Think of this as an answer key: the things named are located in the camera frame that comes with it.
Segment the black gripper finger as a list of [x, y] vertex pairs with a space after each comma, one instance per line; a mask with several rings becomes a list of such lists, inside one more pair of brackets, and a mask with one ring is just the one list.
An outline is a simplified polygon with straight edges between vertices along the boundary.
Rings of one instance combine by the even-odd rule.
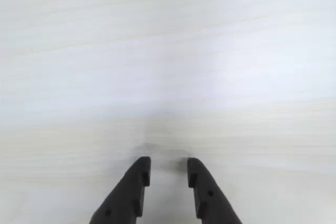
[[194, 192], [196, 217], [202, 223], [241, 224], [214, 177], [198, 158], [187, 159], [187, 177]]
[[151, 158], [138, 158], [94, 212], [90, 223], [136, 224], [143, 215], [145, 188], [150, 185]]

